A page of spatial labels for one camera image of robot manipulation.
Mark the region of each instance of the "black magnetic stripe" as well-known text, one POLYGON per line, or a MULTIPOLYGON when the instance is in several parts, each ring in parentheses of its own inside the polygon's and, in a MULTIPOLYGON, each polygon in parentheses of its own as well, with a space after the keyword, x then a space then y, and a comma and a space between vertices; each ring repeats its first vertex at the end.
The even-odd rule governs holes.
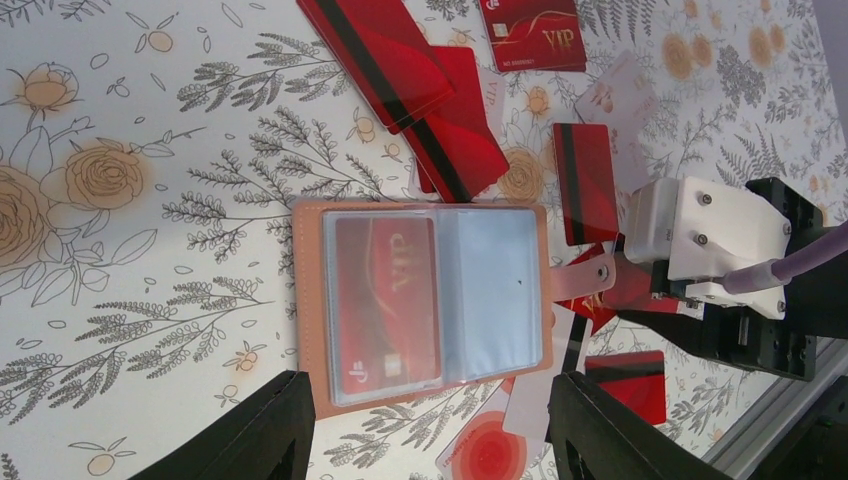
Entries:
POLYGON ((562 362, 562 372, 570 373, 577 370, 577 360, 583 347, 583 337, 586 335, 586 317, 574 315, 571 333, 568 336, 568 347, 565 349, 565 360, 562 362))
POLYGON ((421 143, 421 146, 427 151, 427 155, 433 162, 433 166, 435 166, 436 170, 439 172, 439 178, 445 182, 448 190, 453 193, 454 201, 458 203, 471 202, 473 197, 468 193, 468 189, 465 188, 465 184, 463 184, 462 179, 459 178, 459 173, 457 173, 451 163, 450 157, 448 157, 448 154, 445 153, 445 150, 442 148, 442 144, 439 143, 439 140, 436 139, 436 135, 433 133, 433 130, 431 130, 430 126, 427 125, 427 121, 421 120, 416 122, 412 124, 412 127, 409 129, 413 135, 418 137, 418 141, 421 143))
POLYGON ((568 205, 571 214, 571 232, 577 245, 586 243, 586 233, 583 231, 583 208, 580 205, 580 178, 577 172, 577 155, 574 152, 574 132, 571 125, 563 125, 562 146, 565 150, 565 183, 568 189, 568 205))
POLYGON ((616 365, 614 367, 586 368, 586 378, 597 384, 620 382, 635 378, 665 376, 663 362, 634 363, 632 365, 616 365))
POLYGON ((472 197, 468 193, 468 189, 460 180, 459 174, 450 162, 450 158, 448 158, 442 145, 436 139, 436 135, 433 134, 426 122, 415 122, 415 119, 410 116, 389 79, 383 74, 383 70, 362 42, 362 38, 356 33, 356 29, 353 28, 338 2, 335 0, 316 0, 315 3, 324 12, 327 22, 336 29, 336 33, 344 42, 350 55, 358 60, 357 65, 362 70, 362 74, 368 79, 368 83, 377 96, 383 100, 386 111, 397 127, 403 130, 411 126, 412 133, 418 137, 421 146, 439 172, 439 177, 454 194, 454 200, 456 202, 470 202, 472 197))
POLYGON ((357 64, 362 74, 368 79, 371 88, 383 102, 383 106, 392 117, 392 120, 400 127, 411 121, 409 112, 403 102, 398 98, 397 92, 383 74, 383 70, 377 65, 377 61, 362 42, 362 38, 356 33, 356 29, 347 19, 344 11, 335 0, 315 0, 315 4, 324 12, 327 23, 336 29, 339 38, 344 42, 345 48, 350 55, 358 60, 357 64))

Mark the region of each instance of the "table surface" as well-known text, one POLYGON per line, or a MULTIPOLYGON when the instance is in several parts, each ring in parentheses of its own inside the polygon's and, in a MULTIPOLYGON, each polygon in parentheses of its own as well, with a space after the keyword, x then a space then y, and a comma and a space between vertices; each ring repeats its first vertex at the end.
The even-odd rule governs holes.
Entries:
MULTIPOLYGON (((626 49, 660 98, 641 136, 654 176, 777 175, 844 220, 848 155, 809 2, 579 4, 588 72, 506 75, 511 170, 486 194, 550 208, 552 263, 576 251, 549 127, 576 120, 575 99, 626 49)), ((473 0, 406 5, 432 44, 491 65, 473 0)), ((125 478, 296 368, 291 198, 412 200, 413 159, 293 0, 0 0, 0 22, 0 468, 125 478)), ((590 353, 652 349, 666 355, 660 428, 696 455, 774 380, 619 321, 590 353)), ((399 411, 411 428, 490 391, 399 411)), ((366 435, 374 415, 318 422, 310 478, 437 478, 467 421, 446 414, 410 443, 406 427, 366 435)), ((523 478, 554 468, 546 452, 523 478)))

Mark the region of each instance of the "red card with black stripe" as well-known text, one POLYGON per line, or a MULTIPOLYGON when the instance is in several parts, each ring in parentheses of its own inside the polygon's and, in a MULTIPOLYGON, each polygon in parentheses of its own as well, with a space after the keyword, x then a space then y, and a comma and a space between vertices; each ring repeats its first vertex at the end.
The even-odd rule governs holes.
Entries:
POLYGON ((553 128, 566 243, 615 240, 618 212, 606 125, 557 123, 553 128))
POLYGON ((297 0, 312 26, 396 134, 455 94, 401 0, 297 0))
POLYGON ((586 377, 651 425, 665 423, 661 351, 586 357, 586 377))
POLYGON ((422 185, 431 182, 445 203, 470 202, 509 163, 486 119, 473 50, 433 48, 457 94, 403 135, 424 173, 422 185))

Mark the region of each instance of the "card holder strap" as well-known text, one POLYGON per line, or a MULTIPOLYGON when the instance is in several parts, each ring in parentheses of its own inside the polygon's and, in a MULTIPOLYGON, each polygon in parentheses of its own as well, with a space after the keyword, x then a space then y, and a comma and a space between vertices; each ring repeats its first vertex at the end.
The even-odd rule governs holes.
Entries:
POLYGON ((615 258, 600 255, 585 262, 551 268, 555 302, 564 302, 609 290, 615 285, 615 258))

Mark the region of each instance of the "flower print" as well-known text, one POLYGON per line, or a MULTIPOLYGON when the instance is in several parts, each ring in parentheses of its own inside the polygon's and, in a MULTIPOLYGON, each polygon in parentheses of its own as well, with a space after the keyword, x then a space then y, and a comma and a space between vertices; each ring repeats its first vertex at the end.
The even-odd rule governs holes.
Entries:
POLYGON ((532 153, 523 148, 510 148, 504 154, 509 162, 509 171, 498 180, 498 188, 510 203, 534 203, 545 186, 541 165, 532 153))
POLYGON ((56 110, 73 102, 79 90, 74 72, 58 63, 42 63, 26 78, 19 73, 18 76, 23 82, 22 93, 3 105, 20 103, 36 111, 56 110))
POLYGON ((713 25, 713 28, 716 30, 721 30, 724 26, 721 23, 721 12, 718 10, 710 12, 710 23, 713 25))
POLYGON ((775 52, 781 53, 786 50, 786 34, 783 32, 783 28, 780 25, 771 26, 771 30, 769 30, 769 40, 771 41, 771 48, 773 48, 775 52))
POLYGON ((50 229, 50 205, 38 182, 11 167, 0 167, 0 270, 26 266, 50 229))
POLYGON ((360 116, 359 107, 356 107, 356 110, 353 111, 353 121, 354 126, 347 134, 348 139, 353 137, 354 134, 359 137, 362 143, 371 143, 377 138, 377 133, 374 131, 374 120, 366 116, 360 116))
POLYGON ((701 67, 709 67, 713 63, 713 46, 703 35, 695 35, 692 41, 692 57, 701 67))
POLYGON ((663 40, 663 63, 672 77, 687 80, 692 75, 692 52, 679 33, 670 33, 663 40))
POLYGON ((751 50, 751 60, 760 68, 771 67, 772 52, 768 35, 760 27, 754 27, 748 35, 748 48, 751 50))
POLYGON ((695 3, 695 0, 684 0, 683 13, 686 14, 687 18, 696 18, 698 16, 698 4, 695 3))
POLYGON ((143 188, 139 159, 107 146, 75 153, 42 182, 42 191, 54 201, 105 210, 129 204, 143 188))
POLYGON ((534 116, 544 115, 549 108, 548 92, 542 87, 533 87, 527 94, 527 110, 534 116))

